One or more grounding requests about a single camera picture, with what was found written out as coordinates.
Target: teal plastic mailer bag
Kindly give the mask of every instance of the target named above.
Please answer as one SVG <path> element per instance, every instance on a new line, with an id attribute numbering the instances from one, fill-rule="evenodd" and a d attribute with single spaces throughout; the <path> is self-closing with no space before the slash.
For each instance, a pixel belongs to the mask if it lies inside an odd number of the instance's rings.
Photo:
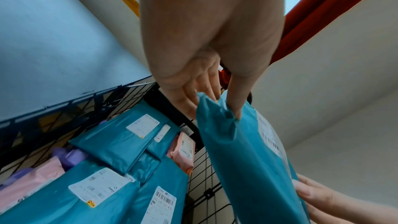
<path id="1" fill-rule="evenodd" d="M 242 224 L 308 224 L 296 178 L 272 126 L 248 102 L 237 120 L 226 106 L 199 93 L 197 123 L 211 164 Z"/>
<path id="2" fill-rule="evenodd" d="M 0 223 L 119 223 L 139 190 L 132 180 L 86 159 L 0 215 Z"/>
<path id="3" fill-rule="evenodd" d="M 159 163 L 160 161 L 157 158 L 145 150 L 127 174 L 143 185 L 156 170 Z"/>
<path id="4" fill-rule="evenodd" d="M 69 142 L 126 174 L 167 122 L 165 115 L 142 100 Z"/>
<path id="5" fill-rule="evenodd" d="M 165 157 L 141 186 L 121 224 L 180 224 L 187 193 L 188 175 Z"/>
<path id="6" fill-rule="evenodd" d="M 154 155 L 157 159 L 162 160 L 166 155 L 166 152 L 169 150 L 169 147 L 175 136 L 179 132 L 180 128 L 169 120 L 162 126 L 151 143 L 148 145 L 147 151 Z"/>

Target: red curtain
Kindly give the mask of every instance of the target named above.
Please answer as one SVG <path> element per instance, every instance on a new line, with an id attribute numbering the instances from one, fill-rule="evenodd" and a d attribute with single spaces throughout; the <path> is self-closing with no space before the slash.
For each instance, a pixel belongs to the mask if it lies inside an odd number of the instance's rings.
<path id="1" fill-rule="evenodd" d="M 281 42 L 271 63 L 296 50 L 361 0 L 301 0 L 287 15 Z"/>

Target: blue wall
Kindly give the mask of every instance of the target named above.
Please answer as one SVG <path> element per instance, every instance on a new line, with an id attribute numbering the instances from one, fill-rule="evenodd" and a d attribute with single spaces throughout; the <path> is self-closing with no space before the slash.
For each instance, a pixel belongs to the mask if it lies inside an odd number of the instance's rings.
<path id="1" fill-rule="evenodd" d="M 148 76 L 78 0 L 0 0 L 0 120 Z"/>

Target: fingernail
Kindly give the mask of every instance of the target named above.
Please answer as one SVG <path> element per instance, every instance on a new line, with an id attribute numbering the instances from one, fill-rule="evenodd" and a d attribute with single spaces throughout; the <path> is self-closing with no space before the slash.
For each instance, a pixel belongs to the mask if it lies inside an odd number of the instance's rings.
<path id="1" fill-rule="evenodd" d="M 305 196 L 311 196 L 310 189 L 306 184 L 301 183 L 300 181 L 297 180 L 291 180 L 294 186 L 294 189 L 296 190 L 297 193 Z"/>

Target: hand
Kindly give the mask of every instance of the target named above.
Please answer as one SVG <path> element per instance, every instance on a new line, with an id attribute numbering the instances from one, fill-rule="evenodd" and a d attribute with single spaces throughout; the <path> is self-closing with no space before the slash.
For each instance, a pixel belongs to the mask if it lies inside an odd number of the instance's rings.
<path id="1" fill-rule="evenodd" d="M 351 198 L 307 177 L 293 180 L 297 194 L 307 205 L 310 219 L 317 224 L 393 224 L 398 210 Z"/>
<path id="2" fill-rule="evenodd" d="M 284 0 L 140 0 L 149 68 L 165 96 L 195 118 L 198 98 L 220 96 L 220 58 L 232 73 L 227 105 L 237 118 L 280 41 Z"/>

